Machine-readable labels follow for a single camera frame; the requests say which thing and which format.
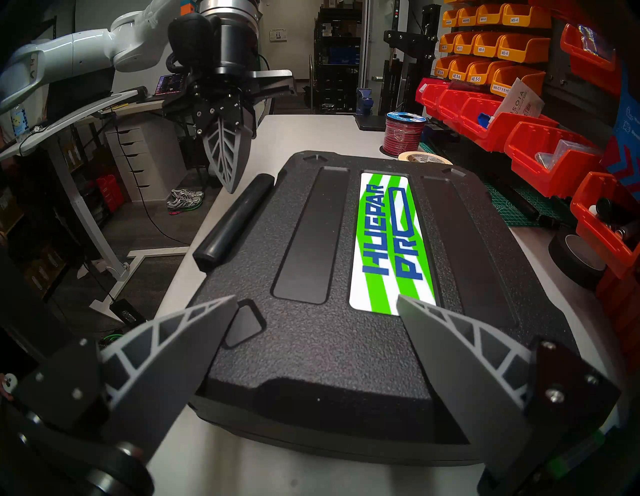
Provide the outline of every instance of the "workbench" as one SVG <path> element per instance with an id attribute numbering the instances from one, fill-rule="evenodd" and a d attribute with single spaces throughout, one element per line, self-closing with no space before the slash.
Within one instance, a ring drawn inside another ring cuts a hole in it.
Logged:
<path id="1" fill-rule="evenodd" d="M 191 256 L 234 200 L 259 173 L 278 174 L 288 158 L 304 150 L 386 158 L 384 134 L 360 131 L 352 116 L 269 115 L 252 143 L 236 192 L 223 190 L 202 223 L 167 290 L 156 317 L 185 308 L 206 275 Z M 625 421 L 626 373 L 616 338 L 595 295 L 556 267 L 548 254 L 553 233 L 512 228 L 549 300 L 564 313 L 580 355 L 611 379 L 623 394 L 607 425 Z M 171 385 L 167 385 L 168 394 Z M 210 494 L 475 494 L 482 465 L 398 467 L 302 454 L 239 438 L 200 420 L 185 407 L 148 468 L 157 495 Z"/>

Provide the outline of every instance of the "black handle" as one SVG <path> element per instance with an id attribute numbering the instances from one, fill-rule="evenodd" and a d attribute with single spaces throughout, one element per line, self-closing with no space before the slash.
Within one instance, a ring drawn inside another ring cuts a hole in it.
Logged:
<path id="1" fill-rule="evenodd" d="M 274 178 L 269 174 L 259 174 L 251 181 L 193 252 L 198 269 L 209 273 L 224 261 L 254 212 L 273 188 L 273 183 Z"/>

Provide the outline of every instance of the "wall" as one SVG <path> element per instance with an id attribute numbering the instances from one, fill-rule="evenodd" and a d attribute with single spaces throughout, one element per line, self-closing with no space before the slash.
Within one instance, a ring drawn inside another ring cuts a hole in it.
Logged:
<path id="1" fill-rule="evenodd" d="M 289 69 L 296 79 L 309 79 L 314 52 L 315 19 L 321 0 L 262 0 L 260 49 L 271 69 Z M 270 42 L 270 29 L 286 29 L 286 42 Z"/>

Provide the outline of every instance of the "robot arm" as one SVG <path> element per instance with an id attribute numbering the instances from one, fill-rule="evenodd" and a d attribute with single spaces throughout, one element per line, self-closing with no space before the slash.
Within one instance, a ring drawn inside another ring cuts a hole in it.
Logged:
<path id="1" fill-rule="evenodd" d="M 91 29 L 14 52 L 0 74 L 0 113 L 44 84 L 114 66 L 133 72 L 158 63 L 179 0 L 153 0 L 143 11 L 121 15 L 109 29 Z"/>

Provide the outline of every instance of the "sticker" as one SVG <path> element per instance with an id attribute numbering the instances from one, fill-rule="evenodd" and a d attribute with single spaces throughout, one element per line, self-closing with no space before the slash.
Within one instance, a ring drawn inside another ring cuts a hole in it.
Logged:
<path id="1" fill-rule="evenodd" d="M 364 172 L 349 304 L 356 310 L 398 315 L 400 294 L 435 305 L 409 180 Z"/>
<path id="2" fill-rule="evenodd" d="M 494 84 L 494 85 L 491 87 L 491 89 L 492 89 L 492 90 L 495 90 L 495 91 L 497 91 L 497 92 L 504 93 L 505 95 L 507 95 L 507 94 L 509 93 L 509 90 L 510 90 L 511 88 L 507 88 L 506 86 L 501 86 L 501 85 L 499 85 L 499 84 Z"/>

